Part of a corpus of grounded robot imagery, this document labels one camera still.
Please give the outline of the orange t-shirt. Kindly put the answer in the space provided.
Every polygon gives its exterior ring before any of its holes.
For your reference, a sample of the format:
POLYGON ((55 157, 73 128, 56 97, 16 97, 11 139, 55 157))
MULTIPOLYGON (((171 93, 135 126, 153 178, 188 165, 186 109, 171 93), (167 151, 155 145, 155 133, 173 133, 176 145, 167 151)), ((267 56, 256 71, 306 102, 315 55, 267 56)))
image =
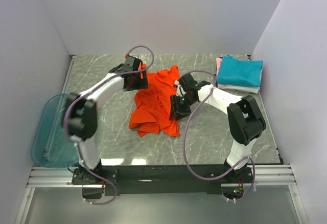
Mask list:
POLYGON ((130 129, 137 129, 140 137, 161 131, 171 137, 180 135, 176 119, 170 120, 171 100, 176 94, 174 83, 179 79, 178 66, 147 73, 149 87, 140 89, 135 97, 135 111, 129 121, 130 129))

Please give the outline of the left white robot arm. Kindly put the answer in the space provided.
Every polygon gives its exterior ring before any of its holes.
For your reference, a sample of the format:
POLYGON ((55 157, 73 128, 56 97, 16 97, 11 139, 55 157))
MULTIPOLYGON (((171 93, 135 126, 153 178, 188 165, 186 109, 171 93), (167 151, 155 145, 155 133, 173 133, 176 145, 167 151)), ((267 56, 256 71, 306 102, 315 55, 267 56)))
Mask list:
POLYGON ((142 60, 128 54, 124 63, 111 69, 97 84, 66 96, 62 126, 76 147, 79 164, 87 168, 84 178, 90 184, 96 184, 102 178, 94 139, 98 128, 98 109, 118 91, 148 88, 145 68, 142 60))

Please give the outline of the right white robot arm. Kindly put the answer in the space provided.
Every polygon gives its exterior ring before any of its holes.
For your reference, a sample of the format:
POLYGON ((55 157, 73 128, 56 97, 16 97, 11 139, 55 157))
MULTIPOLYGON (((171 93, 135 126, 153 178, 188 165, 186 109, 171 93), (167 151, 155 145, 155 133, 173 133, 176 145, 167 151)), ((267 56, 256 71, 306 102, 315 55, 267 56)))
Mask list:
POLYGON ((189 125, 195 111, 191 106, 206 103, 228 117, 229 132, 233 138, 230 153, 226 159, 229 166, 224 170, 227 181, 235 183, 242 177, 242 170, 256 140, 266 129, 262 112, 251 95, 241 97, 225 92, 208 81, 196 81, 187 73, 174 82, 176 94, 170 97, 170 120, 187 117, 189 125))

